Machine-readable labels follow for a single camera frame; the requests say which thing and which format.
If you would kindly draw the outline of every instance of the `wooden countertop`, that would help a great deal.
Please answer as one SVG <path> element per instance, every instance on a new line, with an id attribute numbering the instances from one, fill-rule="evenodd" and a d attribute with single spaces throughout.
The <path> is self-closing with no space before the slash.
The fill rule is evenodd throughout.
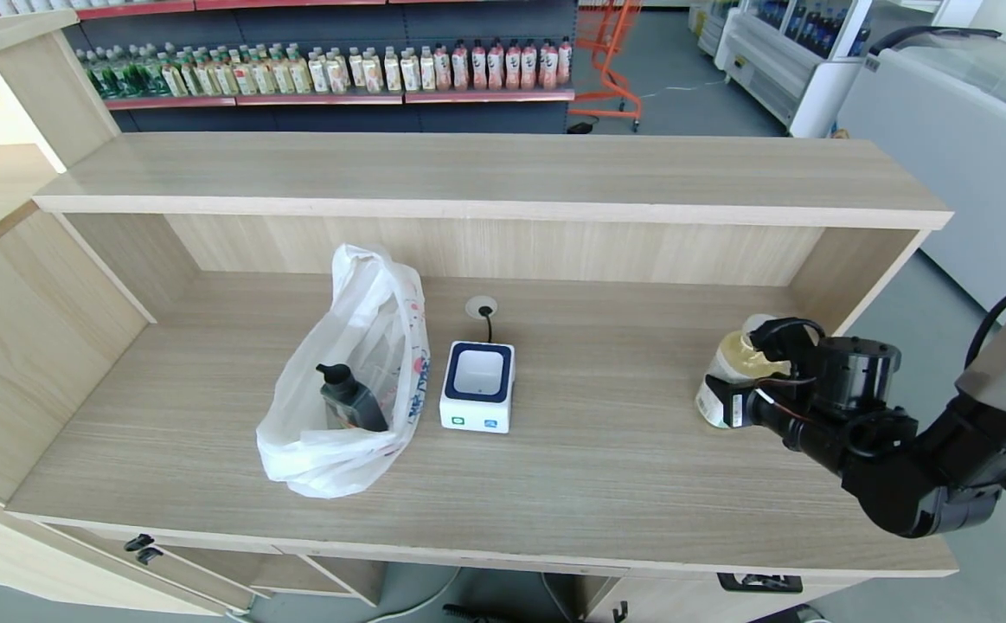
<path id="1" fill-rule="evenodd" d="M 265 477 L 255 429 L 282 366 L 329 306 L 320 275 L 205 273 L 64 427 L 8 510 L 132 533 L 199 532 L 399 560 L 458 553 L 650 571 L 946 576 L 941 537 L 868 521 L 838 478 L 764 429 L 693 406 L 719 338 L 787 288 L 425 280 L 433 350 L 414 441 L 367 491 L 297 496 Z M 509 435 L 441 427 L 448 347 L 515 346 Z"/>
<path id="2" fill-rule="evenodd" d="M 24 40 L 60 28 L 79 23 L 79 17 L 71 9 L 28 13 L 28 15 L 7 15 L 0 17 L 0 50 L 17 46 Z"/>
<path id="3" fill-rule="evenodd" d="M 951 215 L 870 142 L 840 139 L 124 134 L 35 200 L 51 212 L 898 229 Z"/>

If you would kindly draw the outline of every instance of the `bottle cap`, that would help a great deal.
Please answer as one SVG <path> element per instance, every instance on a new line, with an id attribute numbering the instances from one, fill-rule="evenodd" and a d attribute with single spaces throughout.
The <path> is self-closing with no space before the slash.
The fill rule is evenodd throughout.
<path id="1" fill-rule="evenodd" d="M 339 400 L 349 400 L 356 395 L 356 378 L 353 378 L 353 371 L 344 363 L 336 363 L 333 366 L 326 366 L 319 363 L 316 369 L 322 372 L 325 384 L 330 387 L 330 393 Z"/>

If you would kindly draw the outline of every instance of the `drawer handle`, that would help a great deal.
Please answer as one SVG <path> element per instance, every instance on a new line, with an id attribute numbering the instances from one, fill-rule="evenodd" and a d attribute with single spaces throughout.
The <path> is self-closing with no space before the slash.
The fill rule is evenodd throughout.
<path id="1" fill-rule="evenodd" d="M 721 588 L 731 593 L 802 593 L 803 579 L 799 576 L 761 576 L 749 573 L 736 580 L 732 573 L 719 573 Z"/>
<path id="2" fill-rule="evenodd" d="M 157 557 L 163 557 L 163 555 L 164 553 L 160 552 L 160 550 L 156 548 L 146 548 L 143 549 L 142 552 L 138 553 L 138 563 L 145 565 L 145 567 L 148 567 L 148 565 L 150 565 L 151 560 Z"/>
<path id="3" fill-rule="evenodd" d="M 153 544 L 154 540 L 153 536 L 148 534 L 139 534 L 134 536 L 132 539 L 127 540 L 127 543 L 122 546 L 122 549 L 127 550 L 128 553 L 136 553 L 142 548 L 150 547 Z"/>

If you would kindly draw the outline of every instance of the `white plastic bag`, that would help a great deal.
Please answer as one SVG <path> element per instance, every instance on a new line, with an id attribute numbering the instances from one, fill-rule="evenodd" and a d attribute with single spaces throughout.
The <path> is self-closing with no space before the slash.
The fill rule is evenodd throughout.
<path id="1" fill-rule="evenodd" d="M 348 363 L 375 395 L 388 429 L 330 429 L 318 363 Z M 257 448 L 269 478 L 309 497 L 367 489 L 406 448 L 430 375 L 423 280 L 382 249 L 333 254 L 333 305 L 276 381 Z"/>

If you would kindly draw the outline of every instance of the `black robotic arm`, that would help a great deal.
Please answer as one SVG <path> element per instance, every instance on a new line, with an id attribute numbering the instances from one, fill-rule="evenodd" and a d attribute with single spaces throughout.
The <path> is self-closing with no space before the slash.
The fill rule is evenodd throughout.
<path id="1" fill-rule="evenodd" d="M 803 318 L 769 320 L 749 334 L 769 360 L 791 361 L 791 374 L 743 383 L 707 375 L 706 384 L 723 402 L 727 426 L 772 429 L 837 474 L 887 532 L 950 532 L 988 519 L 1006 491 L 1006 324 L 984 350 L 977 346 L 1005 308 L 1006 299 L 992 308 L 957 398 L 920 435 L 901 407 L 886 405 L 897 348 L 825 336 Z"/>

